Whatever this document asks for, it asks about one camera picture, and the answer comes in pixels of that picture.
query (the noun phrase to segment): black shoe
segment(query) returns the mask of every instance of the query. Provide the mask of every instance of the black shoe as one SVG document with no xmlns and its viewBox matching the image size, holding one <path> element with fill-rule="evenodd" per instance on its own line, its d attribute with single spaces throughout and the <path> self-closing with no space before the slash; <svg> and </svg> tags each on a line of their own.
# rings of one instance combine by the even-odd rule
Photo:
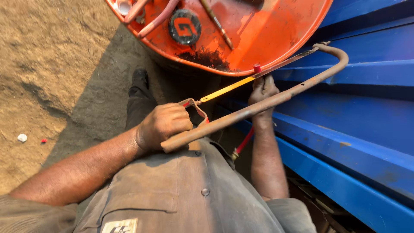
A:
<svg viewBox="0 0 414 233">
<path fill-rule="evenodd" d="M 148 89 L 148 74 L 144 67 L 138 67 L 132 74 L 132 87 L 146 87 Z"/>
</svg>

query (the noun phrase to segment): hairy arm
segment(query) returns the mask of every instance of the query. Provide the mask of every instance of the hairy arm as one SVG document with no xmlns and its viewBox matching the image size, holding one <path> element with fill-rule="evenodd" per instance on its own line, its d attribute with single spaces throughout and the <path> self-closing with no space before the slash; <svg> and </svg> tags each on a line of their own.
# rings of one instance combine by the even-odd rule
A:
<svg viewBox="0 0 414 233">
<path fill-rule="evenodd" d="M 253 84 L 249 104 L 259 102 L 277 93 L 279 90 L 274 85 L 271 75 L 258 78 Z M 289 197 L 279 147 L 274 138 L 272 112 L 273 108 L 268 109 L 252 119 L 255 139 L 251 177 L 254 187 L 265 201 Z"/>
<path fill-rule="evenodd" d="M 10 196 L 53 206 L 79 203 L 129 162 L 192 127 L 183 106 L 157 106 L 140 125 L 35 174 Z"/>
</svg>

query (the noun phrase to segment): shirt pocket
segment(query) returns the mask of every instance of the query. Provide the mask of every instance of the shirt pocket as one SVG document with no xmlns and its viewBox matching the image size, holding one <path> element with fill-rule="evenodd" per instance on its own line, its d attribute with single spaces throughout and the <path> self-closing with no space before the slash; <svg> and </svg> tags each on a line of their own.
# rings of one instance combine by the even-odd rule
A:
<svg viewBox="0 0 414 233">
<path fill-rule="evenodd" d="M 177 212 L 178 156 L 156 154 L 136 160 L 119 171 L 77 229 L 102 225 L 105 215 L 125 209 Z"/>
</svg>

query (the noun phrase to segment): orange drum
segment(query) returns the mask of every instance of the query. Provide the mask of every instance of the orange drum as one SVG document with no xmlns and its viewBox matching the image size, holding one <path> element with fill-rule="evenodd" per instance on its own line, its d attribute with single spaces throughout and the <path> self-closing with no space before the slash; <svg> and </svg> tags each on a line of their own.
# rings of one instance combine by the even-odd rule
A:
<svg viewBox="0 0 414 233">
<path fill-rule="evenodd" d="M 245 76 L 254 73 L 254 64 L 266 70 L 295 53 L 333 0 L 106 1 L 159 55 L 219 75 Z"/>
</svg>

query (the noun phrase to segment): sandy ground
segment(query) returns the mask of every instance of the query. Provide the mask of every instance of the sandy ground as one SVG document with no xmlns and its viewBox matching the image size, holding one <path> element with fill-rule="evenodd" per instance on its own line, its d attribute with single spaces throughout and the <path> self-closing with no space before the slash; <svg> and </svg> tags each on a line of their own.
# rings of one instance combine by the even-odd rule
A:
<svg viewBox="0 0 414 233">
<path fill-rule="evenodd" d="M 0 28 L 0 194 L 123 132 L 137 66 L 147 67 L 160 104 L 186 97 L 171 75 L 152 78 L 158 67 L 102 0 L 6 1 Z"/>
</svg>

